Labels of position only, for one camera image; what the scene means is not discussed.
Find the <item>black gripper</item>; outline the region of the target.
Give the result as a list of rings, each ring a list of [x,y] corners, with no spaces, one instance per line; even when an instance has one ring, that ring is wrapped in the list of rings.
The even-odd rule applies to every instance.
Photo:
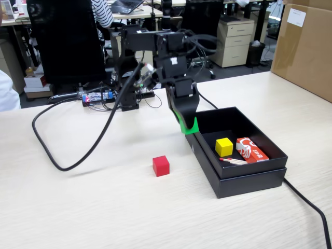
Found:
[[[181,132],[186,133],[195,124],[199,105],[197,86],[191,79],[183,79],[167,83],[166,92],[169,109],[179,123]]]

